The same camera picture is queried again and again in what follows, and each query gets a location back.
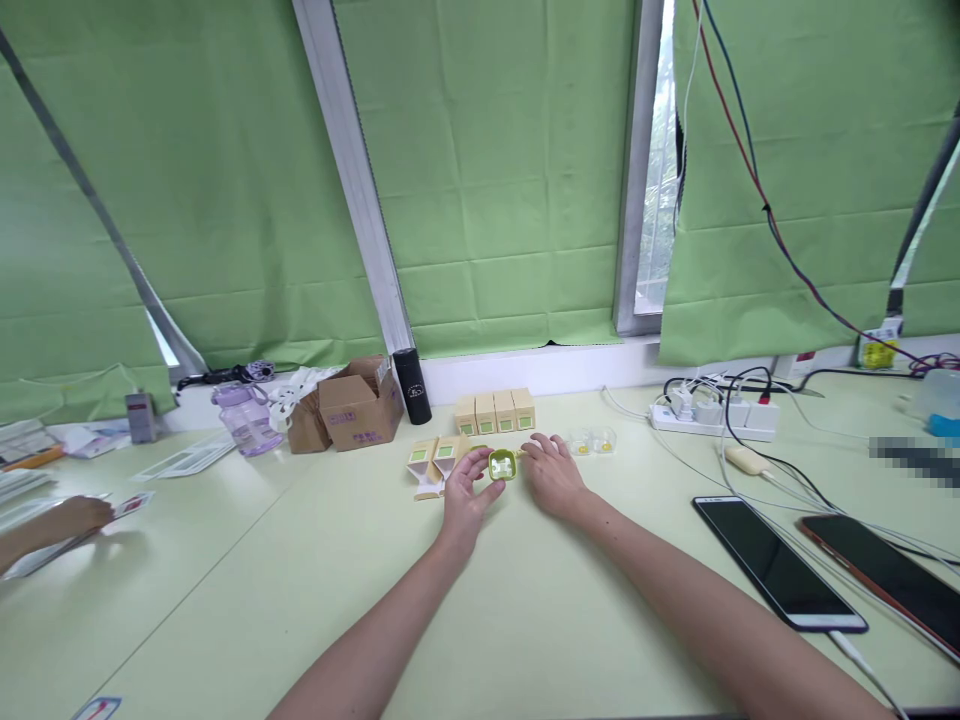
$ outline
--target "human arm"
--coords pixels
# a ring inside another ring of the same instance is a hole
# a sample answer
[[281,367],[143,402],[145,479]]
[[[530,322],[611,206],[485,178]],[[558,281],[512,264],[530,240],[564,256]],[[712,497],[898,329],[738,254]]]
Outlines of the human arm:
[[475,494],[489,448],[474,450],[446,482],[440,534],[406,575],[290,688],[268,720],[378,718],[437,608],[473,553],[498,480]]
[[759,603],[590,492],[560,437],[533,439],[538,444],[523,445],[523,462],[537,504],[610,557],[749,717],[890,719],[872,695]]
[[110,503],[81,495],[68,498],[0,535],[0,575],[25,555],[99,530],[111,520],[113,509]]

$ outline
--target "black smartphone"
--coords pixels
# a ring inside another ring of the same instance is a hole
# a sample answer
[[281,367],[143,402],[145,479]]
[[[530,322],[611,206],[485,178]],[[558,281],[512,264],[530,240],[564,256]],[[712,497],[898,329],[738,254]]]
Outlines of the black smartphone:
[[693,506],[790,627],[806,632],[867,631],[867,621],[743,500],[734,496],[694,498]]
[[960,593],[856,520],[817,515],[799,526],[874,595],[960,656]]

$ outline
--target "black thermos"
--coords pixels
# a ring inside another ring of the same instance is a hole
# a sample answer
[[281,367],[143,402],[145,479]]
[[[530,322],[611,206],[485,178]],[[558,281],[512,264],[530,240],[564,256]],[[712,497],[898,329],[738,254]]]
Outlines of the black thermos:
[[414,425],[430,422],[433,415],[430,412],[430,401],[427,400],[427,389],[423,386],[417,349],[397,350],[393,354],[393,365],[397,368],[397,377],[400,378],[400,389],[403,391],[403,401],[407,404],[410,422]]

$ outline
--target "other person's hand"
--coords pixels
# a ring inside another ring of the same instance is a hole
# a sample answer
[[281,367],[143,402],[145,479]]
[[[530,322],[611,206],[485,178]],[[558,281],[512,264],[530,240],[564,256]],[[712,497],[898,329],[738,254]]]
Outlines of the other person's hand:
[[477,448],[465,455],[447,478],[443,500],[443,527],[437,542],[466,560],[477,544],[487,508],[500,497],[506,482],[497,480],[477,494],[473,483],[483,477],[492,448]]
[[524,477],[533,489],[533,499],[545,512],[561,520],[572,520],[591,495],[576,461],[559,435],[548,439],[543,433],[534,433],[530,439],[535,442],[520,446],[527,453],[520,461]]
[[47,547],[99,530],[111,520],[113,508],[110,503],[78,495],[38,515],[29,524],[37,547]]

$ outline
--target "desk surface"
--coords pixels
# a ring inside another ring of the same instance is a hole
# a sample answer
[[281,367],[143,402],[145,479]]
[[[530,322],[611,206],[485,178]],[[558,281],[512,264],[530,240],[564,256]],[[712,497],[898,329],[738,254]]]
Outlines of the desk surface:
[[[827,398],[800,399],[815,422],[863,435],[919,433],[916,421],[892,409],[899,393],[912,391],[907,381],[818,381]],[[655,394],[616,391],[637,410]],[[671,457],[644,421],[619,414],[598,393],[536,402],[538,427],[548,432],[613,427],[616,454],[579,460],[587,484],[757,597],[690,507],[691,498],[720,488]],[[782,402],[772,453],[800,465],[863,519],[960,552],[960,506],[944,502],[956,500],[952,491],[869,458],[862,441],[813,430]],[[167,718],[172,705],[178,718],[263,718],[435,536],[442,506],[412,501],[415,482],[404,461],[412,442],[446,434],[451,418],[450,408],[436,408],[430,424],[404,423],[393,443],[375,448],[299,457],[283,451],[253,461],[234,453],[194,478],[150,483],[158,490],[154,503],[125,519],[133,528],[118,524],[113,531],[137,536],[140,550],[129,559],[122,543],[115,552],[87,547],[14,592],[0,588],[0,623],[5,634],[16,634],[0,650],[0,697],[13,698],[24,716],[70,717],[102,686],[100,694],[124,698],[118,720]],[[485,439],[516,448],[522,437]],[[665,439],[719,479],[715,438]],[[125,478],[186,444],[172,439],[166,447],[117,452],[85,468]],[[741,491],[794,504],[762,481],[734,474]],[[140,486],[116,480],[107,489],[123,495]],[[801,537],[792,527],[801,513],[770,510]],[[936,563],[926,566],[960,585]],[[960,669],[876,602],[832,575],[825,579],[870,623],[855,643],[903,705],[960,706]],[[44,620],[56,630],[41,633]],[[826,638],[807,637],[870,687]],[[48,665],[35,667],[41,661]],[[622,576],[544,517],[521,480],[498,501],[386,716],[689,716],[731,709]]]
[[142,512],[30,577],[0,583],[0,715],[73,717],[315,463],[288,453],[248,461],[231,452],[201,475],[130,481],[211,434],[174,435],[95,460],[65,458],[47,466],[56,485],[23,496],[111,493],[117,504],[157,491]]

